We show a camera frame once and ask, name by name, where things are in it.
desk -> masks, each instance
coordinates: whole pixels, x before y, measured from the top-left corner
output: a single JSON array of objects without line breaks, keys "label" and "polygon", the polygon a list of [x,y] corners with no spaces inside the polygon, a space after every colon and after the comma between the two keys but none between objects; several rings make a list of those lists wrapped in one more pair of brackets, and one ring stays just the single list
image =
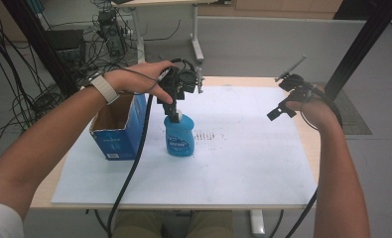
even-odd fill
[{"label": "desk", "polygon": [[[204,85],[234,85],[234,86],[257,86],[257,87],[276,87],[277,83],[271,77],[206,77]],[[295,125],[298,129],[301,142],[306,152],[310,168],[313,172],[314,178],[318,180],[319,172],[319,162],[320,162],[320,137],[319,134],[309,128],[301,117],[297,116],[294,118]],[[34,199],[32,201],[31,207],[33,208],[110,208],[110,205],[100,205],[95,204],[93,206],[83,206],[83,205],[68,205],[68,204],[53,204],[51,203],[54,191],[57,187],[58,181],[60,179],[60,174],[63,169],[65,159],[63,159],[56,168],[47,176],[47,178],[42,182],[38,188]],[[217,207],[217,209],[257,209],[265,208],[264,206],[228,206],[228,207]]]},{"label": "desk", "polygon": [[144,41],[141,36],[139,29],[139,16],[138,10],[139,7],[147,7],[147,6],[165,6],[165,5],[193,5],[193,33],[191,34],[193,48],[196,53],[196,59],[200,62],[204,60],[204,57],[201,52],[201,47],[199,46],[198,37],[197,37],[197,15],[198,15],[198,7],[197,4],[200,3],[211,3],[217,0],[133,0],[131,2],[123,3],[123,4],[115,4],[112,3],[114,7],[125,7],[131,11],[133,16],[134,23],[134,31],[137,36],[137,60],[138,62],[145,61],[144,56]]}]

bottle label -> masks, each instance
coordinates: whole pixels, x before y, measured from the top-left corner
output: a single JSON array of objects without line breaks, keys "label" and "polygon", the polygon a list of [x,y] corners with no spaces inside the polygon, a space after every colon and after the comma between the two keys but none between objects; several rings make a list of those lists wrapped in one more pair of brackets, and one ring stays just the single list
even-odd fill
[{"label": "bottle label", "polygon": [[176,152],[187,152],[191,149],[189,143],[175,136],[168,137],[168,147]]}]

cardboard box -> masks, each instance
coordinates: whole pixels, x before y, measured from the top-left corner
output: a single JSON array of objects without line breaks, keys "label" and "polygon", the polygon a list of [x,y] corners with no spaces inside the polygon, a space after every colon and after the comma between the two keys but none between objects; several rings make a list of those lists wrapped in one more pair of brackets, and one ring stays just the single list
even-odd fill
[{"label": "cardboard box", "polygon": [[103,107],[90,124],[90,134],[107,160],[134,160],[146,114],[145,95],[123,94]]}]

person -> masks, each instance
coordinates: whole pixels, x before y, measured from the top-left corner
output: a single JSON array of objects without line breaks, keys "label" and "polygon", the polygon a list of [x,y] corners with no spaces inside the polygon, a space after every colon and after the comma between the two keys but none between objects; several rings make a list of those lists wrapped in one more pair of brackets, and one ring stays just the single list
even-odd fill
[{"label": "person", "polygon": [[[170,61],[143,62],[129,69],[157,78],[172,65]],[[166,103],[172,103],[168,93],[140,74],[116,69],[104,77],[117,92],[149,92]],[[102,94],[94,87],[87,87],[34,124],[0,157],[0,237],[24,236],[22,220],[37,187],[104,105],[106,100]],[[321,135],[315,237],[369,237],[363,192],[335,116],[319,99],[305,105],[288,102],[287,106],[294,110],[302,107],[307,119],[317,126]],[[194,237],[207,236],[199,233]]]}]

floor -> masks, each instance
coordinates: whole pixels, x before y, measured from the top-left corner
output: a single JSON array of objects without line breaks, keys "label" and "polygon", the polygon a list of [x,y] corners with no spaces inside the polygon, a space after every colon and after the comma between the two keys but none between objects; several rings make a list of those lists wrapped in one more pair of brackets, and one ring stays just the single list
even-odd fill
[{"label": "floor", "polygon": [[[362,21],[308,21],[252,18],[199,19],[198,39],[205,57],[202,70],[209,76],[276,76],[298,60],[308,58],[295,70],[308,81],[327,81],[363,26]],[[168,35],[175,25],[151,23],[147,39]],[[195,60],[188,40],[191,23],[182,21],[167,41],[147,42],[147,60],[185,58]],[[51,82],[38,64],[43,81]],[[12,92],[0,70],[0,126],[12,118]],[[24,80],[25,87],[31,80]],[[372,135],[347,136],[368,206],[373,237],[392,237],[392,26],[369,52],[343,89]],[[18,136],[9,127],[0,142],[0,154]],[[286,210],[276,237],[291,229],[302,210]],[[102,210],[106,219],[107,210]],[[280,210],[264,211],[267,236]],[[301,224],[296,237],[312,237],[314,210]],[[174,237],[184,237],[189,218],[165,212]],[[248,213],[234,211],[235,237],[252,237]],[[92,211],[32,209],[25,220],[26,237],[104,237]]]}]

